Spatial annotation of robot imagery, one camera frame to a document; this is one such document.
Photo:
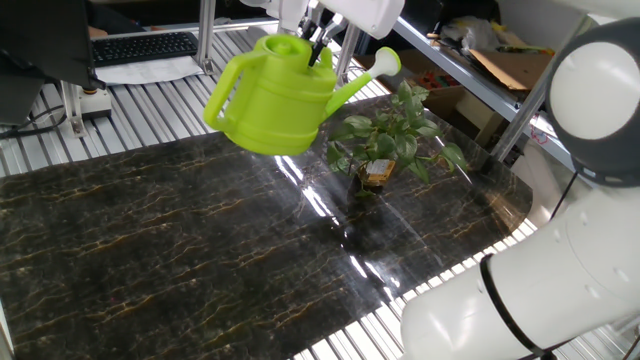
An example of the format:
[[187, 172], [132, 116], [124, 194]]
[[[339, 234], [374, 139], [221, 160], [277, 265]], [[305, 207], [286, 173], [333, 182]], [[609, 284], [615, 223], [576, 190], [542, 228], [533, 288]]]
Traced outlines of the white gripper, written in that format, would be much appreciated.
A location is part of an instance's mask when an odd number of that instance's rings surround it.
[[[326, 25], [321, 22], [321, 4], [336, 13]], [[404, 8], [404, 0], [320, 0], [309, 3], [301, 22], [300, 37], [309, 40], [319, 26], [308, 66], [312, 67], [332, 38], [346, 28], [346, 20], [380, 40], [392, 30]]]

